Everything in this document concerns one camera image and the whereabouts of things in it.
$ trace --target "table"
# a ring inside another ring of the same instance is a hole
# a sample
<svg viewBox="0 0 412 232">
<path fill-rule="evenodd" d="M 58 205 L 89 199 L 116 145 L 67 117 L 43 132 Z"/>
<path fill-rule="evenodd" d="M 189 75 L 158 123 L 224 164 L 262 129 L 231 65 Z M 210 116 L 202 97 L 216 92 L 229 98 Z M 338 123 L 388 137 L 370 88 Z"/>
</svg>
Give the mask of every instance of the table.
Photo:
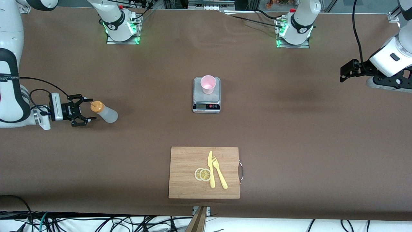
<svg viewBox="0 0 412 232">
<path fill-rule="evenodd" d="M 366 78 L 339 83 L 359 57 L 350 15 L 320 14 L 308 50 L 276 48 L 272 28 L 216 11 L 156 11 L 140 45 L 106 45 L 98 19 L 64 7 L 23 16 L 20 75 L 100 100 L 119 119 L 2 129 L 1 194 L 34 211 L 191 215 L 210 205 L 224 217 L 412 220 L 412 95 Z M 385 15 L 356 22 L 365 56 L 398 31 Z M 193 78 L 206 74 L 222 80 L 219 114 L 191 111 Z M 239 147 L 241 198 L 168 199 L 172 146 Z"/>
</svg>

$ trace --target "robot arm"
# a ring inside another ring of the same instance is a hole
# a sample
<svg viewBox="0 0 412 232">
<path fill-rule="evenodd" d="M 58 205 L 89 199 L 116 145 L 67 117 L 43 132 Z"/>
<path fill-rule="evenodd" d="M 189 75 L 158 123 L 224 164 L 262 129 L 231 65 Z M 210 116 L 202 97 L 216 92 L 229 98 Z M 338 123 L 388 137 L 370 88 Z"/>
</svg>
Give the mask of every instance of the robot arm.
<svg viewBox="0 0 412 232">
<path fill-rule="evenodd" d="M 369 87 L 412 92 L 411 75 L 403 76 L 404 71 L 412 71 L 412 0 L 398 0 L 398 4 L 408 23 L 363 64 L 353 59 L 342 66 L 340 82 L 372 76 L 366 81 Z"/>
<path fill-rule="evenodd" d="M 117 3 L 107 0 L 87 0 L 98 12 L 106 33 L 114 40 L 122 42 L 137 33 L 136 13 L 119 7 Z"/>
<path fill-rule="evenodd" d="M 62 104 L 58 93 L 49 95 L 49 106 L 30 108 L 30 94 L 20 85 L 19 63 L 23 50 L 23 23 L 19 4 L 26 7 L 50 11 L 58 0 L 0 0 L 0 128 L 14 128 L 25 125 L 40 125 L 50 129 L 50 121 L 70 120 L 72 126 L 84 126 L 95 117 L 86 118 L 80 114 L 79 105 L 90 102 L 81 95 L 67 96 L 68 103 Z"/>
<path fill-rule="evenodd" d="M 321 12 L 319 0 L 302 0 L 295 12 L 285 15 L 286 25 L 279 36 L 292 45 L 303 44 L 310 36 L 319 12 Z"/>
</svg>

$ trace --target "kitchen scale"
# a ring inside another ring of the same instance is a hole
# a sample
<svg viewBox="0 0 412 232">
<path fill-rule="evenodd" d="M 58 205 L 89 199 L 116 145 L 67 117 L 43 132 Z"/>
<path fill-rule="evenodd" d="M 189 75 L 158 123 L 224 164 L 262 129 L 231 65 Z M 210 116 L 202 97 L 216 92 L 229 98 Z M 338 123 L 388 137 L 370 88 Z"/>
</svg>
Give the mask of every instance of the kitchen scale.
<svg viewBox="0 0 412 232">
<path fill-rule="evenodd" d="M 215 77 L 216 86 L 213 93 L 206 94 L 200 85 L 201 77 L 193 80 L 193 112 L 194 113 L 212 113 L 220 112 L 220 79 Z"/>
</svg>

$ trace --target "cutting board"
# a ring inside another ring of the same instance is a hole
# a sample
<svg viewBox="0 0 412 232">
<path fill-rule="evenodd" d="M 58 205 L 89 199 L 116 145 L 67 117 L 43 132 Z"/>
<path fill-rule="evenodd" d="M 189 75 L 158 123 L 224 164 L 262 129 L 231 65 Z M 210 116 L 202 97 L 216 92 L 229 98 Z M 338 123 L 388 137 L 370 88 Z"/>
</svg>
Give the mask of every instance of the cutting board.
<svg viewBox="0 0 412 232">
<path fill-rule="evenodd" d="M 209 181 L 194 177 L 198 168 L 210 169 L 207 165 L 209 152 L 213 151 L 219 168 L 227 183 L 223 189 L 218 172 L 213 168 L 216 187 Z M 172 147 L 170 157 L 169 198 L 172 199 L 239 199 L 238 147 Z"/>
</svg>

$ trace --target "pink cup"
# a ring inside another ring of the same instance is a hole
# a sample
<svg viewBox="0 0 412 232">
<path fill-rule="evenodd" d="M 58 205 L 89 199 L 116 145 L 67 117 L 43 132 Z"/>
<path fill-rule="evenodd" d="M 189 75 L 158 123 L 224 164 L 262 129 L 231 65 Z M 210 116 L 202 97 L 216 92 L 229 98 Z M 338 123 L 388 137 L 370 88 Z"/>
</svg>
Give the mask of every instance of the pink cup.
<svg viewBox="0 0 412 232">
<path fill-rule="evenodd" d="M 211 94 L 215 89 L 216 79 L 211 75 L 206 75 L 200 80 L 200 85 L 202 86 L 204 93 Z"/>
</svg>

